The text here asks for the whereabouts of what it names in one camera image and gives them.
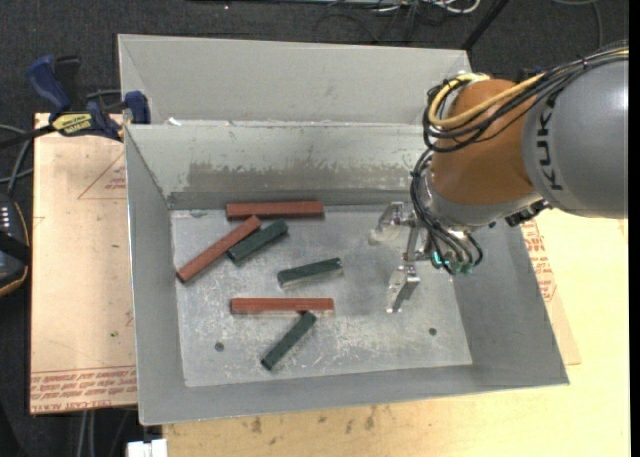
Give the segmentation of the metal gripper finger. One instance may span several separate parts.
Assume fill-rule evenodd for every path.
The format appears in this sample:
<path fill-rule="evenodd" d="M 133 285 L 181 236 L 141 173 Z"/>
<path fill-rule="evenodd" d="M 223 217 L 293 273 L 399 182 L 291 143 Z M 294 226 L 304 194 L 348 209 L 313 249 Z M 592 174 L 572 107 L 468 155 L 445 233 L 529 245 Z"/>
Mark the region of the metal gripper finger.
<path fill-rule="evenodd" d="M 404 228 L 413 228 L 412 213 L 405 212 L 404 202 L 390 203 L 379 216 L 376 226 L 369 232 L 368 243 L 378 245 L 399 237 Z"/>
<path fill-rule="evenodd" d="M 416 266 L 401 265 L 394 270 L 389 278 L 386 296 L 386 312 L 399 313 L 402 305 L 409 300 L 420 282 Z"/>

